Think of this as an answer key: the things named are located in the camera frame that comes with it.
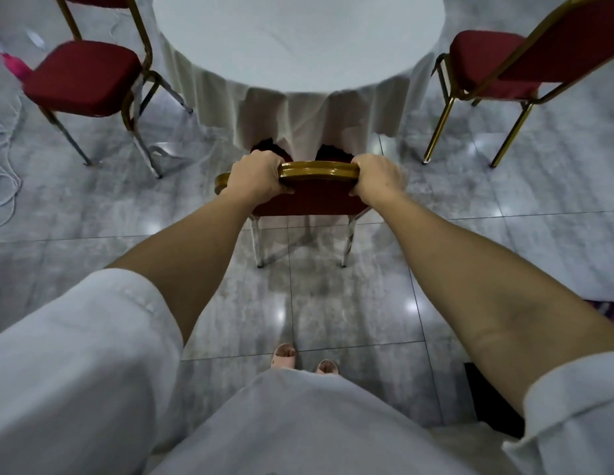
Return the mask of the person's left forearm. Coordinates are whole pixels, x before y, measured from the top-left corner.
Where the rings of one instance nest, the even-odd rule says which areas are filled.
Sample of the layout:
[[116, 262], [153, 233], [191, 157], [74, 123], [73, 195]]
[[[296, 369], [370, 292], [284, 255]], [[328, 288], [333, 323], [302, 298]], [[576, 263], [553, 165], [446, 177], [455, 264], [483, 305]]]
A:
[[148, 237], [107, 266], [150, 281], [175, 318], [184, 344], [214, 296], [245, 221], [264, 191], [225, 188], [170, 227]]

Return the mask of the person's right forearm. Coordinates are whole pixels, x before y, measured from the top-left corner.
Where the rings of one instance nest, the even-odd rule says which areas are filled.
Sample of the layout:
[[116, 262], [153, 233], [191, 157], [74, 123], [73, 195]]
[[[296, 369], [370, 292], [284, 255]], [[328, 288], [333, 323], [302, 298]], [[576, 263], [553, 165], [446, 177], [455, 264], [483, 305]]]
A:
[[422, 291], [486, 379], [519, 413], [545, 375], [596, 360], [585, 376], [614, 382], [614, 325], [576, 293], [490, 239], [387, 189], [367, 197], [396, 236]]

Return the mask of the person's left shoe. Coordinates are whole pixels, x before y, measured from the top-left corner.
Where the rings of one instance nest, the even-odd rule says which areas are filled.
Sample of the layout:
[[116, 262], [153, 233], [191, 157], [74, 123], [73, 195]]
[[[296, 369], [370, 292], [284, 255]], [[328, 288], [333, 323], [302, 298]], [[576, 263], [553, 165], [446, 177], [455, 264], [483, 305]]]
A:
[[291, 343], [283, 343], [274, 351], [270, 368], [291, 369], [296, 368], [297, 351]]

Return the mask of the white round tablecloth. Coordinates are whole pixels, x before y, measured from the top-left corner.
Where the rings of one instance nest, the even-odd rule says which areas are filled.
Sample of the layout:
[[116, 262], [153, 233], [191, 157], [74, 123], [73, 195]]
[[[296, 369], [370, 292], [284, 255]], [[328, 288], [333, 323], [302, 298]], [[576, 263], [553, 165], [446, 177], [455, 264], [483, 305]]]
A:
[[153, 0], [164, 62], [200, 125], [296, 161], [369, 151], [427, 93], [444, 0]]

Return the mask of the pink and white object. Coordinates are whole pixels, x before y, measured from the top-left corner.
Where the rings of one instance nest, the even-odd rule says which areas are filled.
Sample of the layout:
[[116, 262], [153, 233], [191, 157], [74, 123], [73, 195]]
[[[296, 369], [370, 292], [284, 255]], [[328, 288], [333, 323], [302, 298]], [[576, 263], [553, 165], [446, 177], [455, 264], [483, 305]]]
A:
[[22, 59], [9, 54], [0, 47], [0, 60], [3, 66], [19, 81], [21, 84], [32, 75], [33, 69], [30, 68]]

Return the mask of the person's right hand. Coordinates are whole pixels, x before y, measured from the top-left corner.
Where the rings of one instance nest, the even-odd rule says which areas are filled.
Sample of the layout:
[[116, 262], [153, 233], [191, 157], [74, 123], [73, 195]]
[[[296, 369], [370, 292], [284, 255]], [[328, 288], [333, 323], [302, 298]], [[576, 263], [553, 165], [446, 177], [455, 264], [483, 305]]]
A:
[[359, 170], [357, 183], [366, 185], [368, 198], [360, 199], [367, 206], [379, 209], [390, 199], [404, 193], [406, 176], [399, 166], [387, 157], [361, 154], [353, 157], [352, 164]]

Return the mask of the black flat object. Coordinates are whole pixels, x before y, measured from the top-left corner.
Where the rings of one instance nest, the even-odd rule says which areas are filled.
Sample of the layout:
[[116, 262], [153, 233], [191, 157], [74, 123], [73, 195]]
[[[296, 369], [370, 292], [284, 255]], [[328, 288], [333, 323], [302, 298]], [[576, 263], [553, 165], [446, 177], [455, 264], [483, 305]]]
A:
[[466, 362], [464, 368], [478, 421], [510, 437], [523, 437], [525, 421], [522, 416], [486, 380], [474, 363]]

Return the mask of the red chair with gold frame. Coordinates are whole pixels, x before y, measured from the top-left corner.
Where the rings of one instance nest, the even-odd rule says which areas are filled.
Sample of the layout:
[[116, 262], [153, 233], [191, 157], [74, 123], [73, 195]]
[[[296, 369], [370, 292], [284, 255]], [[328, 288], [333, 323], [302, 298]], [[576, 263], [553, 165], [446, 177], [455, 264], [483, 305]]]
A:
[[[24, 94], [65, 136], [87, 167], [93, 165], [91, 159], [57, 118], [57, 113], [87, 118], [106, 118], [119, 113], [152, 175], [161, 179], [162, 173], [153, 155], [175, 156], [158, 144], [144, 142], [139, 129], [140, 117], [159, 88], [168, 92], [188, 114], [192, 114], [193, 109], [160, 73], [152, 69], [152, 44], [136, 0], [56, 2], [73, 40], [60, 44], [25, 76]], [[144, 59], [118, 44], [83, 39], [68, 3], [129, 11], [144, 46]]]
[[359, 197], [349, 195], [359, 179], [359, 167], [351, 162], [352, 155], [332, 145], [322, 145], [314, 161], [295, 161], [271, 138], [257, 143], [252, 150], [279, 155], [284, 161], [278, 168], [279, 181], [294, 191], [257, 206], [248, 217], [256, 266], [264, 266], [259, 240], [262, 217], [346, 216], [347, 238], [340, 264], [346, 267], [357, 221], [370, 210]]
[[455, 101], [519, 103], [522, 111], [490, 163], [496, 168], [534, 106], [540, 106], [614, 60], [614, 0], [566, 0], [527, 36], [465, 30], [440, 54], [445, 107], [422, 159], [427, 165]]

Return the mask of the person's white garment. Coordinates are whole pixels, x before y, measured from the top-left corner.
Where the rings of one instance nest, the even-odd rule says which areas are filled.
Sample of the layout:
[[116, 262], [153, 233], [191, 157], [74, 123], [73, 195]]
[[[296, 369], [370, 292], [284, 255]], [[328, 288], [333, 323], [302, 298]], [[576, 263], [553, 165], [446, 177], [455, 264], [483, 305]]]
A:
[[[137, 475], [156, 444], [183, 341], [159, 291], [92, 273], [0, 334], [0, 475]], [[527, 393], [502, 451], [524, 475], [614, 475], [614, 352]], [[269, 368], [172, 450], [155, 475], [478, 475], [340, 375]]]

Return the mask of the person's left hand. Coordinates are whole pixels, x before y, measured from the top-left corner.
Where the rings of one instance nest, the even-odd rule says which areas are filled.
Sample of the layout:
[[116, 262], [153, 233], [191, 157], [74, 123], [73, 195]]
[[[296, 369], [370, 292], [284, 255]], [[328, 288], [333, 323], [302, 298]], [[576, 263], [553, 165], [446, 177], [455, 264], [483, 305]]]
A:
[[277, 197], [270, 195], [270, 182], [279, 179], [278, 169], [284, 163], [272, 151], [253, 151], [232, 166], [226, 187], [220, 197], [254, 209]]

